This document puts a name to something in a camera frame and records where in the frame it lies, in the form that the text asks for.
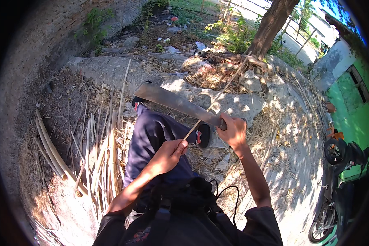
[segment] orange object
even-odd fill
[[[328,109],[328,111],[329,111],[330,113],[333,113],[333,112],[335,112],[335,111],[336,111],[335,106],[334,106],[332,103],[330,103],[329,101],[327,101],[327,102],[325,103],[325,106],[327,107],[327,109]]]
[[[344,140],[343,132],[334,133],[335,132],[334,127],[328,128],[327,131],[328,130],[331,130],[332,133],[327,135],[327,138],[331,137],[332,139],[343,139]]]

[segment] machete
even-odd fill
[[[197,104],[194,104],[158,85],[143,83],[137,90],[135,90],[134,96],[138,96],[142,99],[185,113],[206,123],[217,126],[224,131],[227,129],[227,124],[222,118],[211,114]]]

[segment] person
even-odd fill
[[[240,231],[217,206],[211,184],[192,172],[185,156],[189,143],[208,147],[210,126],[201,124],[183,140],[188,127],[143,103],[138,97],[132,101],[138,119],[125,188],[109,205],[93,245],[282,245],[268,184],[246,143],[246,122],[221,113],[227,129],[217,128],[240,158],[257,205],[245,213],[247,223]],[[127,229],[126,220],[132,221]]]

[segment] sneaker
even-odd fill
[[[209,148],[209,146],[211,145],[213,134],[211,127],[208,124],[202,122],[200,126],[198,126],[196,134],[196,144],[199,146],[199,148],[202,150]]]
[[[134,110],[136,111],[137,110],[137,107],[140,103],[144,103],[144,102],[147,102],[147,100],[145,99],[142,99],[138,96],[134,96],[133,97],[133,100],[131,101],[131,105],[133,106]]]

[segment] dark blue pants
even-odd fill
[[[169,140],[182,139],[191,130],[175,121],[170,116],[151,111],[143,104],[137,107],[138,119],[135,122],[133,136],[130,141],[128,161],[124,176],[124,187],[128,186],[149,163],[162,143]],[[196,133],[187,138],[188,143],[196,142]],[[144,205],[147,204],[150,190],[159,183],[175,183],[177,180],[194,177],[190,164],[182,155],[178,164],[169,172],[155,177],[141,194]]]

